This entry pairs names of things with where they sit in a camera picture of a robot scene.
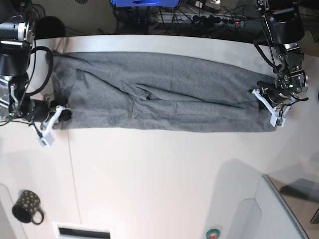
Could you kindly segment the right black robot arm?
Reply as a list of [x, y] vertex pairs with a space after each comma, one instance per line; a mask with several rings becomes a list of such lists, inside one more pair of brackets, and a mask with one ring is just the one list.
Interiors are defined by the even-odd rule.
[[[22, 119], [30, 123], [48, 123], [71, 119], [67, 100], [32, 99], [48, 84], [53, 71], [53, 55], [49, 48], [35, 46], [38, 17], [30, 0], [0, 2], [0, 116], [6, 121]], [[42, 85], [28, 92], [32, 76], [27, 73], [31, 56], [46, 52], [48, 73]]]

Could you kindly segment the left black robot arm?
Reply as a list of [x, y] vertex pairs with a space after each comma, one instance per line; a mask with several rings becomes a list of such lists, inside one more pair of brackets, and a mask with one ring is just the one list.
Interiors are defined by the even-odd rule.
[[[272, 106], [283, 104], [288, 99], [299, 101], [298, 94], [308, 89], [308, 76], [302, 68], [304, 54], [298, 41], [304, 37], [304, 27], [299, 12], [298, 0], [255, 0], [263, 27], [264, 39], [253, 42], [254, 46], [276, 74], [273, 83], [259, 81], [260, 94]], [[266, 40], [270, 52], [276, 53], [280, 64], [268, 59], [259, 47]]]

